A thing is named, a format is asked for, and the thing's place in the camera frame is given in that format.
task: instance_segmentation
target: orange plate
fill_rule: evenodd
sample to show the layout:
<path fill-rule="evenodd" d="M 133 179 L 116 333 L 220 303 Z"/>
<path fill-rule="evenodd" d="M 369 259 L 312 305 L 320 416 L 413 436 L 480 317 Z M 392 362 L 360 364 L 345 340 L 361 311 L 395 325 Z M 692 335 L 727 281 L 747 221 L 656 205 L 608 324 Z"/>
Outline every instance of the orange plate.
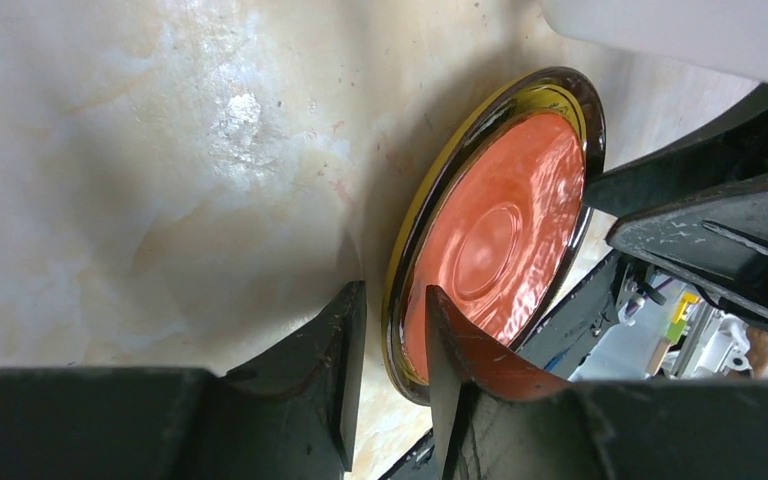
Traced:
<path fill-rule="evenodd" d="M 442 286 L 510 345 L 546 294 L 581 211 L 584 158 L 567 120 L 538 113 L 505 127 L 442 203 L 419 253 L 403 335 L 425 382 L 425 287 Z"/>

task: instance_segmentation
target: marble countertop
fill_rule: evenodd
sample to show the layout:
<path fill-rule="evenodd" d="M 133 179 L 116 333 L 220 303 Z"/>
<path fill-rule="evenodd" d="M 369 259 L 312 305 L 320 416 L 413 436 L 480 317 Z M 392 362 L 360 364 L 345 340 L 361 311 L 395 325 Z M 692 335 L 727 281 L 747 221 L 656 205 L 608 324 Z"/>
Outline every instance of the marble countertop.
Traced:
<path fill-rule="evenodd" d="M 430 426 L 379 346 L 398 225 L 466 115 L 552 65 L 599 91 L 608 168 L 756 85 L 561 38 L 533 1 L 0 1 L 0 365 L 222 373 L 363 278 L 349 478 L 377 478 Z"/>

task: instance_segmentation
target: orange ceramic dish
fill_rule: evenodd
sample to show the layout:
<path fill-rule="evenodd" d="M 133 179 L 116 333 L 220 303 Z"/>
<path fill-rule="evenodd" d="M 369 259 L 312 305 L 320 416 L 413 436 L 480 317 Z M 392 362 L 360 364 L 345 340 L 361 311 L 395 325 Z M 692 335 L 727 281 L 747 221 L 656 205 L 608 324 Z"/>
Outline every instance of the orange ceramic dish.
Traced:
<path fill-rule="evenodd" d="M 567 120 L 546 112 L 506 127 L 443 202 L 416 263 L 404 343 L 422 381 L 425 287 L 443 287 L 510 345 L 546 294 L 581 210 L 584 159 Z"/>
<path fill-rule="evenodd" d="M 385 366 L 405 398 L 428 404 L 426 285 L 512 350 L 528 340 L 581 244 L 583 184 L 604 155 L 599 97 L 563 67 L 505 85 L 455 131 L 408 208 L 384 284 Z"/>

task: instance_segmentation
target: beige marble surface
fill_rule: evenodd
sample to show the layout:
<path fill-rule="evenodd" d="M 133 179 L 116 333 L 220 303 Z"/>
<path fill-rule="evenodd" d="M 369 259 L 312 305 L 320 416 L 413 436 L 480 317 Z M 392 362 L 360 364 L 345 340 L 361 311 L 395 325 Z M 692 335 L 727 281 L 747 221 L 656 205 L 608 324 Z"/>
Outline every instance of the beige marble surface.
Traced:
<path fill-rule="evenodd" d="M 0 0 L 0 365 L 222 373 L 365 278 L 351 477 L 377 478 L 430 425 L 377 338 L 398 223 L 459 122 L 550 65 L 595 83 L 609 166 L 754 86 L 560 38 L 531 1 Z"/>

